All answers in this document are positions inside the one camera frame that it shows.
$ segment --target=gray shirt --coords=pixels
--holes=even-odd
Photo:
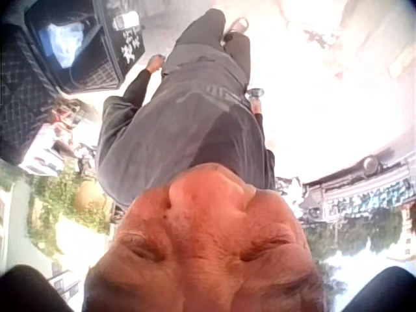
[[[96,157],[103,189],[127,208],[146,189],[215,162],[257,188],[274,189],[274,156],[248,101],[236,95],[243,88],[225,66],[201,58],[170,72],[140,109],[109,97]]]

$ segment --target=wrinkled skin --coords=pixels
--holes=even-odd
[[[324,309],[289,207],[218,164],[137,198],[94,272],[137,295],[134,311]]]

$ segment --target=man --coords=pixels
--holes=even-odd
[[[129,210],[88,274],[85,311],[324,309],[304,232],[273,191],[259,101],[253,113],[244,97],[248,22],[222,46],[225,23],[212,9],[185,30],[146,106],[161,57],[105,102],[98,177]]]

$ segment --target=gray pants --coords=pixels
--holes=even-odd
[[[181,44],[205,44],[221,52],[227,53],[243,70],[247,81],[250,81],[250,39],[240,33],[233,32],[225,43],[221,45],[226,26],[226,17],[221,10],[212,8],[203,16],[193,21],[176,41]]]

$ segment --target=pavement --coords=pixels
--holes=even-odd
[[[414,69],[397,79],[388,72],[389,64],[415,42],[415,16],[405,1],[388,1],[389,7],[377,5],[377,0],[361,1],[331,51],[307,44],[285,25],[288,20],[301,21],[327,32],[336,30],[346,0],[171,3],[168,10],[143,18],[146,53],[121,89],[75,97],[102,109],[104,99],[121,95],[150,56],[169,54],[186,26],[214,6],[224,11],[226,27],[240,16],[250,20],[252,86],[266,92],[264,126],[266,140],[276,146],[277,176],[299,176],[307,183],[348,168],[391,142],[405,145],[396,157],[402,150],[415,149]],[[159,83],[154,75],[146,101]],[[395,144],[406,133],[410,139]]]

